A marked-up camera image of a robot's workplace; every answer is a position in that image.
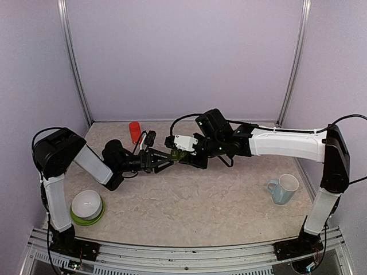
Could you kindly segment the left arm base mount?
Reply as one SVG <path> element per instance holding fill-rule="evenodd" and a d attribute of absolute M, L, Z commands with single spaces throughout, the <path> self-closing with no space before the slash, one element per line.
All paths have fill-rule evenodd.
<path fill-rule="evenodd" d="M 81 260 L 95 262 L 99 249 L 99 243 L 78 239 L 75 237 L 75 233 L 73 231 L 52 233 L 50 250 L 53 252 Z"/>

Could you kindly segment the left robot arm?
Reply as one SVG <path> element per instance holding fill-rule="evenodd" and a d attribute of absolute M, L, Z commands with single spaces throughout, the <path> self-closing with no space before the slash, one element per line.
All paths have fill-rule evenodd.
<path fill-rule="evenodd" d="M 64 192 L 65 174 L 72 163 L 110 191 L 119 187 L 126 172 L 157 174 L 174 163 L 170 154 L 151 147 L 154 131 L 150 131 L 143 141 L 146 148 L 137 154 L 125 149 L 120 140 L 112 139 L 104 146 L 102 156 L 98 156 L 83 137 L 68 128 L 50 127 L 46 132 L 48 136 L 32 140 L 32 158 L 40 175 L 50 225 L 59 233 L 72 227 Z"/>

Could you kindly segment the orange pill bottle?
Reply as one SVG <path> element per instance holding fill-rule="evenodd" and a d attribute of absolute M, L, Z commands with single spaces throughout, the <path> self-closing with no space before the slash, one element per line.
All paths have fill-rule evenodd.
<path fill-rule="evenodd" d="M 129 124 L 130 136 L 133 144 L 139 143 L 139 137 L 142 133 L 139 122 L 133 121 Z"/>

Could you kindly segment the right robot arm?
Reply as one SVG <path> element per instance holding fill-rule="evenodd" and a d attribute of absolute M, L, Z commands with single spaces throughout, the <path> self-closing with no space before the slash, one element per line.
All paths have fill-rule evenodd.
<path fill-rule="evenodd" d="M 201 133 L 170 134 L 174 148 L 185 153 L 181 163 L 206 169 L 209 158 L 276 155 L 323 164 L 320 187 L 303 224 L 304 233 L 293 242 L 298 254 L 313 248 L 315 235 L 321 232 L 350 184 L 350 156 L 339 128 L 330 124 L 324 129 L 281 129 L 238 122 L 238 128 L 233 129 L 232 122 L 218 109 L 197 113 L 195 118 Z"/>

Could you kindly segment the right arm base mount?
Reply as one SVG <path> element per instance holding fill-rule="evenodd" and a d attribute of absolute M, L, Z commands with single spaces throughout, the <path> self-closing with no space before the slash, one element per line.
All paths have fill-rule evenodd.
<path fill-rule="evenodd" d="M 305 256 L 324 249 L 320 235 L 308 233 L 300 233 L 296 238 L 275 242 L 273 247 L 278 261 Z"/>

